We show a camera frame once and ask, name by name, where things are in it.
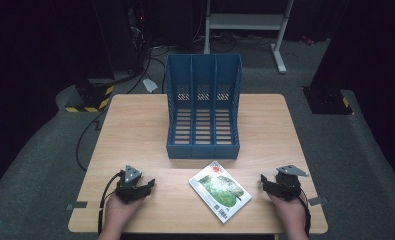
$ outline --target power cord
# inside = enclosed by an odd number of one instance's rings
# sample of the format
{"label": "power cord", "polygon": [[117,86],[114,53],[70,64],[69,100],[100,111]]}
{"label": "power cord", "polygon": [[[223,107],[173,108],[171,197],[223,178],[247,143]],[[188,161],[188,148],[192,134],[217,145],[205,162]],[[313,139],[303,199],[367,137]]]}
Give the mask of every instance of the power cord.
{"label": "power cord", "polygon": [[129,80],[132,80],[132,79],[138,77],[138,75],[140,75],[141,73],[142,73],[142,70],[139,70],[139,71],[135,72],[131,76],[124,77],[124,78],[121,78],[119,80],[111,81],[111,82],[108,82],[108,83],[93,83],[92,86],[93,87],[111,87],[111,86],[114,86],[114,85],[117,85],[117,84],[120,84],[120,83],[123,83],[123,82],[127,82]]}
{"label": "power cord", "polygon": [[237,46],[237,40],[230,34],[228,34],[227,36],[222,36],[220,39],[217,39],[216,42],[219,44],[224,44],[224,45],[232,44],[232,46],[230,48],[228,48],[227,50],[224,50],[224,51],[217,50],[217,49],[213,48],[212,46],[210,46],[210,49],[217,52],[217,53],[230,52]]}
{"label": "power cord", "polygon": [[156,55],[151,55],[151,57],[158,57],[158,56],[163,56],[166,53],[168,53],[170,51],[171,48],[175,48],[176,46],[170,46],[170,45],[166,45],[166,46],[157,46],[157,47],[152,47],[151,50],[155,50],[155,49],[162,49],[162,48],[166,48],[166,50],[162,53],[156,54]]}
{"label": "power cord", "polygon": [[305,215],[306,215],[306,223],[304,225],[304,230],[306,232],[307,237],[309,238],[309,230],[310,230],[310,226],[311,226],[311,218],[312,215],[310,215],[310,211],[309,211],[309,205],[308,205],[308,201],[307,201],[307,197],[306,197],[306,193],[301,190],[301,192],[304,195],[305,201],[300,197],[297,196],[296,198],[300,201],[300,203],[303,205],[304,211],[305,211]]}
{"label": "power cord", "polygon": [[100,121],[97,121],[97,119],[98,119],[99,117],[101,117],[103,114],[105,114],[106,112],[107,112],[107,109],[104,110],[104,111],[102,111],[100,114],[98,114],[98,116],[95,117],[95,118],[87,125],[87,127],[84,129],[84,131],[82,131],[82,134],[81,134],[81,136],[79,137],[79,140],[78,140],[78,142],[77,142],[77,144],[76,144],[76,163],[78,164],[78,166],[79,166],[84,172],[86,172],[87,169],[81,164],[81,161],[79,160],[79,147],[80,147],[80,145],[81,145],[82,138],[84,137],[85,132],[88,130],[88,128],[89,128],[89,127],[91,126],[91,124],[93,124],[93,123],[96,124],[94,130],[96,130],[96,131],[100,131],[100,130],[101,130]]}
{"label": "power cord", "polygon": [[122,175],[125,173],[125,171],[121,170],[120,172],[116,173],[110,181],[107,183],[106,188],[104,189],[103,195],[101,196],[101,201],[100,201],[100,208],[98,211],[98,235],[101,234],[101,231],[103,230],[103,212],[104,212],[104,204],[106,203],[106,193],[107,190],[109,189],[110,185],[112,184],[113,180],[117,177],[122,177]]}
{"label": "power cord", "polygon": [[126,94],[130,94],[130,93],[138,86],[138,83],[141,82],[141,80],[143,79],[143,77],[144,77],[145,74],[147,73],[148,68],[149,68],[149,66],[150,66],[151,51],[152,51],[152,49],[150,49],[149,52],[148,52],[147,66],[145,67],[144,72],[141,74],[140,78],[139,78],[138,81],[135,83],[135,85],[134,85],[128,92],[126,92]]}
{"label": "power cord", "polygon": [[196,31],[196,34],[195,34],[194,37],[193,37],[193,42],[196,40],[196,37],[197,37],[198,34],[200,33],[200,29],[201,29],[201,26],[202,26],[202,23],[203,23],[203,17],[204,17],[204,15],[205,15],[205,12],[204,12],[204,1],[201,0],[200,21],[199,21],[199,24],[198,24],[198,29],[197,29],[197,31]]}

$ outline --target white metal stand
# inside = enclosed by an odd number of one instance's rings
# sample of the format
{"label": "white metal stand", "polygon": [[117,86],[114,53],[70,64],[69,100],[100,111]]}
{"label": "white metal stand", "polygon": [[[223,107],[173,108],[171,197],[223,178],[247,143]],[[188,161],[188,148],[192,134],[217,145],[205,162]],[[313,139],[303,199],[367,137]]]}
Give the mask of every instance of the white metal stand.
{"label": "white metal stand", "polygon": [[211,14],[210,1],[207,0],[206,10],[206,33],[204,54],[210,53],[210,29],[247,29],[247,30],[277,30],[278,36],[275,44],[271,44],[278,71],[281,74],[287,73],[284,61],[282,60],[279,48],[284,37],[288,19],[294,0],[288,0],[284,14]]}

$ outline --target gray carpet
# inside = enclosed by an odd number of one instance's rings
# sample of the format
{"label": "gray carpet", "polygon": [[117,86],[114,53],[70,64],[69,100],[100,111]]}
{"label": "gray carpet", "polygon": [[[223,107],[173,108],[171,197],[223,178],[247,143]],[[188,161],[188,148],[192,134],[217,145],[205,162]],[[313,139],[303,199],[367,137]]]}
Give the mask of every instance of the gray carpet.
{"label": "gray carpet", "polygon": [[[285,96],[318,194],[329,201],[323,205],[329,230],[311,239],[395,239],[395,174],[373,139],[357,99],[351,91],[343,91],[354,115],[313,115],[301,90],[310,85],[328,42],[309,47],[285,41],[281,53],[288,73],[280,75],[266,44],[269,40],[252,41],[241,41],[232,50],[242,56],[242,92]],[[228,47],[213,44],[218,51]],[[170,53],[190,52],[176,48],[152,52],[163,62]],[[146,78],[158,84],[155,94],[161,93],[163,70],[162,64],[151,61]],[[113,95],[125,94],[136,80],[117,85]],[[97,238],[97,234],[72,233],[67,227],[72,213],[67,207],[76,201],[85,176],[75,160],[77,142],[99,114],[65,112],[73,90],[67,88],[57,96],[59,113],[30,139],[0,181],[0,240]],[[149,93],[141,82],[131,94]],[[104,116],[99,118],[101,124]],[[79,146],[85,167],[99,135],[95,125]]]}

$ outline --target black cable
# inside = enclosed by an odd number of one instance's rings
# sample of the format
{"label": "black cable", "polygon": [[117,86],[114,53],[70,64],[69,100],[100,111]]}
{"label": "black cable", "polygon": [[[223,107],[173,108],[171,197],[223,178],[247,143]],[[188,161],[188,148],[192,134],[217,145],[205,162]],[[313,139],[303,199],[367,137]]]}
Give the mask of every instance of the black cable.
{"label": "black cable", "polygon": [[150,51],[148,52],[148,61],[147,61],[147,66],[146,66],[146,68],[144,69],[144,72],[141,74],[141,77],[138,79],[138,81],[135,83],[135,85],[134,85],[126,94],[131,93],[131,92],[138,86],[138,83],[141,82],[141,80],[143,79],[144,75],[147,73],[148,67],[150,66],[151,51],[152,51],[152,50],[150,49]]}
{"label": "black cable", "polygon": [[121,78],[119,80],[112,81],[112,82],[109,82],[109,83],[93,83],[92,86],[93,87],[111,87],[111,86],[114,86],[116,84],[127,82],[129,80],[132,80],[132,79],[138,77],[138,75],[140,75],[142,73],[142,71],[143,70],[141,69],[141,70],[137,71],[136,73],[134,73],[131,76],[124,77],[124,78]]}
{"label": "black cable", "polygon": [[239,40],[237,40],[237,45],[239,45],[239,46],[263,46],[263,45],[266,45],[266,44],[271,44],[271,43],[273,43],[274,42],[274,40],[276,40],[276,39],[273,39],[273,38],[263,38],[263,37],[261,37],[260,39],[251,39],[251,40],[255,40],[254,42],[252,42],[252,43],[249,43],[249,42],[242,42],[242,40],[244,40],[244,39],[239,39]]}
{"label": "black cable", "polygon": [[227,53],[232,51],[236,46],[237,46],[237,41],[231,37],[231,40],[228,42],[223,42],[222,40],[217,40],[218,43],[221,44],[231,44],[232,43],[232,47],[230,47],[229,49],[225,50],[225,51],[220,51],[220,50],[216,50],[215,48],[213,48],[212,46],[210,46],[210,49],[212,49],[213,51],[217,52],[217,53]]}
{"label": "black cable", "polygon": [[104,201],[106,201],[106,200],[107,200],[107,198],[109,198],[109,197],[110,197],[110,195],[112,195],[113,193],[115,193],[115,192],[113,191],[113,192],[111,192],[111,193],[107,194],[107,196],[104,198]]}
{"label": "black cable", "polygon": [[96,125],[95,125],[95,130],[96,130],[96,131],[101,130],[100,121],[97,121],[97,119],[98,119],[99,117],[101,117],[103,114],[105,114],[106,112],[107,112],[107,109],[104,110],[104,111],[102,111],[97,117],[95,117],[95,118],[88,124],[88,126],[84,129],[84,131],[82,132],[82,134],[81,134],[81,136],[79,137],[79,140],[78,140],[78,142],[77,142],[77,144],[76,144],[76,163],[78,164],[78,166],[79,166],[82,170],[84,170],[84,172],[86,172],[87,169],[86,169],[84,166],[82,166],[81,162],[79,161],[79,146],[81,145],[81,141],[82,141],[82,138],[83,138],[84,135],[85,135],[85,132],[88,130],[88,128],[91,126],[91,124],[93,124],[93,123],[96,124]]}
{"label": "black cable", "polygon": [[116,173],[111,179],[110,181],[107,183],[106,188],[104,189],[103,195],[101,196],[101,201],[100,201],[100,208],[98,210],[98,235],[101,234],[101,231],[103,230],[103,210],[104,210],[104,204],[106,202],[106,193],[107,190],[110,187],[110,184],[112,184],[113,180],[115,180],[115,178],[117,177],[121,177],[123,175],[125,171],[121,170],[120,172]]}
{"label": "black cable", "polygon": [[204,16],[204,0],[201,0],[201,14],[200,14],[200,22],[198,24],[198,29],[196,31],[196,34],[193,37],[193,42],[196,39],[196,37],[198,36],[198,34],[200,33],[200,29],[203,23],[203,16]]}
{"label": "black cable", "polygon": [[148,79],[151,79],[151,75],[148,74],[148,72],[145,73],[145,76],[146,76]]}
{"label": "black cable", "polygon": [[157,59],[157,58],[150,58],[150,59],[159,62],[160,64],[163,65],[163,68],[165,68],[165,64],[162,61],[160,61],[159,59]]}
{"label": "black cable", "polygon": [[303,208],[304,208],[304,211],[305,211],[305,214],[306,214],[306,223],[305,223],[305,226],[304,226],[304,230],[306,232],[307,237],[309,238],[309,230],[310,230],[310,227],[311,227],[311,218],[312,218],[312,216],[310,215],[309,204],[308,204],[308,201],[307,201],[306,193],[303,190],[301,190],[301,192],[303,193],[304,198],[305,198],[306,201],[304,201],[300,196],[297,196],[297,199],[303,205]]}
{"label": "black cable", "polygon": [[166,51],[164,51],[163,53],[159,53],[159,54],[157,54],[157,55],[151,55],[151,57],[159,57],[159,56],[162,56],[162,55],[165,55],[166,53],[168,53],[168,52],[170,51],[170,46],[167,45],[167,46],[165,46],[165,47],[166,47]]}

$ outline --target black equipment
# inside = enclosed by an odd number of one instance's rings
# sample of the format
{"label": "black equipment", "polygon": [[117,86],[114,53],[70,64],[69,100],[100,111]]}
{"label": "black equipment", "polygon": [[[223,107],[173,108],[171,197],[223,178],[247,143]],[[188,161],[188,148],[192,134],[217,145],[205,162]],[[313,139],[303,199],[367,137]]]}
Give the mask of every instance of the black equipment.
{"label": "black equipment", "polygon": [[66,110],[102,111],[112,86],[143,72],[150,41],[140,5],[136,0],[53,0],[51,5],[57,54],[76,88]]}
{"label": "black equipment", "polygon": [[137,187],[136,185],[140,178],[140,171],[129,165],[126,165],[126,172],[123,172],[115,190],[116,195],[124,203],[128,204],[130,201],[135,201],[150,195],[155,179],[148,182],[147,185]]}
{"label": "black equipment", "polygon": [[268,179],[263,174],[261,174],[260,181],[262,182],[263,185],[263,191],[272,194],[278,198],[282,198],[285,201],[298,199],[305,209],[305,213],[306,213],[305,231],[306,231],[306,235],[309,237],[311,215],[307,205],[307,199],[305,202],[300,197],[303,190],[300,188],[301,184],[298,179],[298,176],[307,177],[309,176],[309,174],[305,173],[304,171],[300,170],[299,168],[293,165],[280,167],[277,168],[277,170],[278,170],[278,175],[275,176],[276,183],[268,181]]}
{"label": "black equipment", "polygon": [[112,179],[107,183],[106,188],[104,189],[103,196],[100,201],[100,209],[98,214],[98,235],[100,235],[103,229],[103,210],[104,204],[106,202],[106,193],[110,187],[110,184],[117,177],[120,177],[119,182],[117,183],[117,187],[113,193],[125,203],[128,204],[130,201],[136,201],[138,199],[147,197],[151,193],[151,188],[154,186],[155,179],[148,182],[147,185],[137,187],[137,183],[140,180],[142,175],[141,171],[131,167],[130,165],[126,165],[126,171],[120,171],[116,173]]}

